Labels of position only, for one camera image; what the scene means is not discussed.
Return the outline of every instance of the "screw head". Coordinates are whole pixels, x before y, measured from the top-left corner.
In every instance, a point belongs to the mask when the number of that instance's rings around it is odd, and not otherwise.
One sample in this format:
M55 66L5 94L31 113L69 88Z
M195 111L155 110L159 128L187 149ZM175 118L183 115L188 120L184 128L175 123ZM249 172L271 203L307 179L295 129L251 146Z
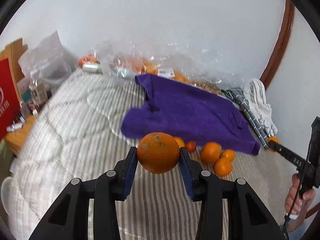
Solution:
M108 177L113 177L113 176L115 176L116 175L116 172L114 171L114 170L111 170L111 171L108 171L107 172L107 176Z
M204 171L201 171L201 175L204 176L204 177L209 177L211 175L211 172L207 171L207 170L204 170Z
M74 178L71 180L72 185L77 185L79 182L80 182L80 179L78 179L78 178Z
M237 183L240 185L244 185L246 183L246 181L243 178L239 178L239 179L237 179Z

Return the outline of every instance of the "bottle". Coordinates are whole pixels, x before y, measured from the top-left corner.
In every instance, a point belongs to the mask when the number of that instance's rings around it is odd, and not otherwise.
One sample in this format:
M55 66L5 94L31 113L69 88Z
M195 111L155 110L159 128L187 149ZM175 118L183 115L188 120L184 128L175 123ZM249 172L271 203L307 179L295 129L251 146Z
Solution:
M42 79L32 79L29 84L31 98L35 106L41 108L48 100L47 91Z
M28 106L23 101L20 101L19 105L20 105L20 113L21 113L22 117L24 118L24 120L26 120L30 116L30 111L28 109Z

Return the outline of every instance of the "plastic bag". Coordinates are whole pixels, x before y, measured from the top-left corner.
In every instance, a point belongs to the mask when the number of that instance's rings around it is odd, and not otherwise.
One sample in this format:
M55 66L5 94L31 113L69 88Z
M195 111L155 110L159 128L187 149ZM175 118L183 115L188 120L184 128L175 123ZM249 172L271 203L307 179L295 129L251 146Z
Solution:
M87 56L81 57L78 60L78 67L82 68L85 72L102 74L100 62L96 53L89 53Z
M175 43L159 45L150 41L142 45L131 41L106 41L97 45L95 55L105 76L114 82L151 73L189 84L208 92L243 87L245 81L234 74L223 73L213 63L214 53L197 51Z
M44 38L34 49L28 49L18 60L22 73L31 79L43 79L54 94L72 73L64 60L64 49L58 32Z

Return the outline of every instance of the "purple towel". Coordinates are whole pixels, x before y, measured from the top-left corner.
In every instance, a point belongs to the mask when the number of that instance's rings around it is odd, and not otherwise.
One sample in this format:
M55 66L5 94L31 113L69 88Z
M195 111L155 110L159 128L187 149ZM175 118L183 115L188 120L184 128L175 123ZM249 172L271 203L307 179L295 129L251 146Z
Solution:
M257 155L260 144L234 105L215 94L151 74L136 77L147 92L141 109L131 108L121 126L129 138L151 132L179 136L203 146L213 141L223 149Z

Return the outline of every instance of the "white cloth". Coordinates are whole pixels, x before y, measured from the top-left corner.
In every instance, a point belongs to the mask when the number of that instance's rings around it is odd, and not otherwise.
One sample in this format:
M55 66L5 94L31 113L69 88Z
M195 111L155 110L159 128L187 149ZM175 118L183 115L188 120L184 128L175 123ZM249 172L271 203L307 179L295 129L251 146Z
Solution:
M244 88L244 96L249 101L250 111L259 121L268 136L274 136L278 129L271 119L271 106L266 101L266 91L259 79L250 80Z

